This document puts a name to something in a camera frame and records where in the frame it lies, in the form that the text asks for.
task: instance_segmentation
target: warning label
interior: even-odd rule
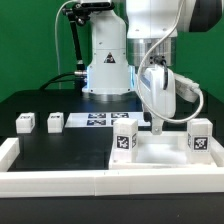
[[[116,63],[115,60],[114,60],[113,55],[111,54],[111,52],[108,54],[108,56],[105,59],[104,63]]]

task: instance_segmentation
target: white cube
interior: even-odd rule
[[[22,113],[16,120],[16,131],[18,134],[31,133],[35,126],[34,113]]]
[[[187,122],[187,132],[190,135],[212,135],[213,124],[206,118],[192,119]]]
[[[187,123],[189,163],[210,164],[210,138],[212,136],[212,123],[205,118],[193,119]]]
[[[213,125],[208,119],[193,119],[187,123],[188,146],[192,152],[208,152]]]
[[[64,127],[64,114],[51,113],[47,119],[48,133],[61,133]]]
[[[113,160],[135,162],[138,149],[138,121],[120,118],[114,122]]]

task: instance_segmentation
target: cable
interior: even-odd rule
[[[164,66],[164,86],[163,86],[163,90],[166,90],[168,87],[168,68],[166,65],[166,62],[163,61],[163,66]]]
[[[42,88],[41,90],[45,90],[49,85],[53,84],[53,83],[61,83],[61,82],[75,82],[75,79],[66,79],[66,80],[57,80],[57,81],[53,81],[53,82],[48,82],[44,88]]]
[[[176,26],[177,26],[178,21],[179,21],[179,19],[180,19],[181,11],[182,11],[182,8],[183,8],[183,5],[184,5],[185,1],[186,1],[186,0],[182,0],[182,2],[181,2],[181,4],[180,4],[180,7],[179,7],[179,9],[178,9],[178,13],[177,13],[176,19],[175,19],[175,21],[174,21],[174,25],[173,25],[173,27],[170,29],[170,32],[168,32],[168,33],[167,33],[161,40],[159,40],[155,45],[153,45],[153,46],[149,49],[149,51],[146,53],[145,57],[143,58],[143,60],[142,60],[142,62],[141,62],[141,64],[140,64],[140,66],[139,66],[138,73],[137,73],[137,90],[138,90],[139,97],[140,97],[142,103],[146,106],[146,108],[149,110],[150,113],[154,114],[155,116],[161,118],[161,119],[164,120],[164,121],[167,121],[167,122],[170,122],[170,123],[175,123],[175,124],[186,123],[187,121],[189,121],[189,120],[195,118],[195,117],[200,113],[200,111],[201,111],[201,109],[202,109],[202,107],[203,107],[203,105],[204,105],[204,98],[203,98],[203,94],[202,94],[201,90],[198,89],[198,88],[197,88],[197,89],[193,89],[193,88],[191,89],[193,92],[195,92],[196,94],[198,94],[198,95],[199,95],[199,98],[200,98],[200,104],[199,104],[199,107],[198,107],[198,109],[196,110],[196,112],[195,112],[193,115],[191,115],[190,117],[188,117],[188,118],[181,119],[181,120],[174,120],[174,119],[169,119],[169,118],[167,118],[167,117],[162,116],[161,114],[157,113],[154,109],[150,108],[150,106],[147,105],[147,103],[146,103],[146,101],[144,100],[144,97],[142,96],[141,91],[140,91],[140,84],[139,84],[140,80],[139,80],[139,79],[140,79],[140,76],[141,76],[141,73],[142,73],[143,65],[144,65],[146,59],[148,58],[148,56],[151,54],[151,52],[152,52],[157,46],[159,46],[159,45],[160,45],[160,44],[161,44],[167,37],[169,37],[169,36],[172,34],[172,32],[176,29]]]
[[[54,81],[56,81],[56,80],[58,80],[58,79],[67,77],[67,76],[74,76],[74,73],[73,73],[73,72],[68,72],[68,73],[64,73],[64,74],[58,75],[58,76],[56,76],[56,77],[50,79],[50,80],[49,80],[48,82],[46,82],[44,85],[42,85],[42,86],[39,88],[39,90],[45,90],[46,87],[47,87],[48,85],[50,85],[52,82],[54,82]]]
[[[58,64],[58,75],[61,74],[61,62],[60,62],[60,52],[59,52],[59,46],[58,46],[58,20],[59,20],[59,15],[62,11],[62,9],[69,3],[75,3],[77,2],[77,0],[70,0],[65,2],[60,9],[57,12],[56,15],[56,19],[55,19],[55,27],[54,27],[54,31],[55,31],[55,47],[56,47],[56,55],[57,55],[57,64]]]

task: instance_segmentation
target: black cable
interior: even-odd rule
[[[155,56],[154,62],[157,65],[162,65],[164,67],[164,85],[163,90],[167,89],[168,86],[168,67],[166,65],[166,60],[162,56]]]
[[[207,32],[222,18],[222,0],[196,0],[189,32]]]
[[[72,30],[73,43],[75,47],[75,55],[77,59],[77,64],[76,64],[77,70],[85,70],[85,65],[83,63],[82,53],[81,53],[81,48],[79,43],[78,31],[76,27],[75,15],[71,9],[66,9],[66,7],[64,8],[64,15],[68,17],[70,27]]]
[[[167,89],[168,86],[168,68],[166,65],[166,61],[163,61],[163,66],[164,66],[164,85],[163,85],[163,90]]]
[[[48,82],[48,84],[45,85],[44,89],[46,89],[51,84],[60,83],[60,82],[75,82],[75,79],[66,79],[66,80],[57,80],[57,81],[53,81],[53,82]]]
[[[56,80],[58,80],[58,79],[67,77],[67,76],[74,76],[74,72],[64,73],[64,74],[58,75],[58,76],[56,76],[56,77],[50,79],[48,82],[46,82],[44,85],[42,85],[42,86],[39,88],[39,90],[45,90],[46,87],[47,87],[48,85],[50,85],[52,82],[54,82],[54,81],[56,81]]]

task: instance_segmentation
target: black and white pattern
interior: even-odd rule
[[[117,119],[113,119],[111,120],[111,125],[114,125],[114,122],[116,121]]]
[[[129,118],[128,113],[112,113],[111,118]]]
[[[207,137],[195,137],[194,138],[194,149],[195,150],[207,150],[208,149],[208,138]]]
[[[188,146],[191,147],[191,136],[188,134]]]
[[[137,134],[132,136],[132,148],[134,148],[137,144]]]
[[[105,126],[106,120],[88,120],[87,126]]]
[[[107,55],[107,58],[105,59],[104,63],[109,63],[109,64],[116,63],[111,52]]]
[[[20,119],[30,119],[30,116],[21,116]]]
[[[60,116],[51,116],[52,119],[60,118]]]
[[[89,114],[88,118],[91,119],[101,119],[101,118],[106,118],[106,114]]]
[[[129,149],[129,137],[117,136],[117,148]]]

